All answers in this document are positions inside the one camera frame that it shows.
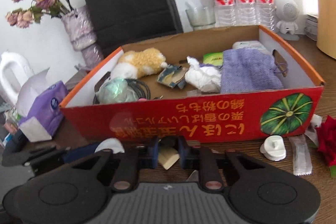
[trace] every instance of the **wooden table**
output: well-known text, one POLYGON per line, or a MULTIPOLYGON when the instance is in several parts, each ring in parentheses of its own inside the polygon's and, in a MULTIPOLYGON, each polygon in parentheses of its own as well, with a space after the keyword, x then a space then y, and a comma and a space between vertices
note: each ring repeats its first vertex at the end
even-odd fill
MULTIPOLYGON (((317 107, 316 114, 321 115, 324 118, 326 115, 336 117, 336 60, 318 50, 316 42, 312 41, 308 37, 302 36, 299 41, 290 42, 290 44, 304 56, 304 58, 326 81, 325 91, 317 107)), ((50 143, 51 142, 45 142, 37 145, 28 144, 27 147, 43 147, 50 145, 50 143)), ((59 147, 71 146, 72 148, 88 144, 88 142, 67 120, 63 121, 58 130, 58 134, 52 143, 55 143, 59 147)), ((258 140, 236 143, 207 144, 206 146, 222 153, 226 149, 234 148, 290 173, 293 172, 292 148, 288 139, 285 139, 287 157, 285 160, 280 162, 271 162, 260 154, 259 148, 262 143, 263 141, 258 140)), ((314 223, 336 223, 336 179, 332 179, 330 177, 329 168, 327 167, 323 156, 320 153, 317 153, 316 149, 310 148, 310 156, 313 164, 313 174, 303 176, 303 178, 310 181, 315 185, 315 187, 317 187, 322 199, 321 207, 314 223)), ((179 165, 173 166, 168 171, 165 171, 161 166, 159 166, 156 170, 142 170, 140 172, 140 180, 147 182, 182 182, 188 178, 191 172, 191 170, 181 170, 179 165)))

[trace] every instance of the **cardboard box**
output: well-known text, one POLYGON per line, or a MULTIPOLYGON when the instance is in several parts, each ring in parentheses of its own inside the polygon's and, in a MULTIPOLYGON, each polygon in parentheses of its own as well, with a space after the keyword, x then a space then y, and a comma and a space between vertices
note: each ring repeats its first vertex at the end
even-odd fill
POLYGON ((275 33, 262 26, 240 26, 124 45, 76 85, 60 106, 66 118, 90 140, 140 140, 182 134, 187 140, 203 143, 231 142, 304 133, 323 88, 324 81, 313 67, 275 33), (187 56, 202 60, 206 53, 222 52, 237 41, 249 40, 259 40, 287 62, 287 73, 278 74, 285 89, 187 97, 187 92, 195 89, 191 85, 183 90, 170 89, 156 83, 157 75, 152 75, 141 80, 148 84, 152 98, 163 96, 161 100, 92 105, 95 85, 126 51, 155 47, 168 63, 180 64, 187 56))

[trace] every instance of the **yellow plush toy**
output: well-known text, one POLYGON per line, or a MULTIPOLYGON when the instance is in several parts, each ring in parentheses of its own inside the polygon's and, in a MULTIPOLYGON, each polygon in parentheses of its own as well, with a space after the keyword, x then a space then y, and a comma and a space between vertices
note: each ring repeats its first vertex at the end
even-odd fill
POLYGON ((160 73, 166 67, 166 58, 155 48, 148 48, 142 52, 129 51, 118 60, 118 64, 111 71, 110 79, 116 77, 138 79, 160 73))

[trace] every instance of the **purple tissue box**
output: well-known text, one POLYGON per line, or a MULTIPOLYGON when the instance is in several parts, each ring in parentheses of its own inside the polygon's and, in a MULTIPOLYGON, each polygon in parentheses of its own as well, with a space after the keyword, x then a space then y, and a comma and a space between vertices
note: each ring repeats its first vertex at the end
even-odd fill
POLYGON ((53 138, 64 117, 59 110, 59 104, 67 94, 67 88, 60 81, 36 97, 28 116, 19 122, 19 128, 30 142, 53 138))

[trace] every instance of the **red artificial flower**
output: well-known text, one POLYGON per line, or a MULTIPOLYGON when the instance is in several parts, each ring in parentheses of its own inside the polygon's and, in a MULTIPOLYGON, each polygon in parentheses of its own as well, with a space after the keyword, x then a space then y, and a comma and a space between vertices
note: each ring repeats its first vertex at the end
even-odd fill
POLYGON ((319 140, 319 152, 322 152, 329 166, 336 165, 336 119, 327 120, 316 129, 319 140))

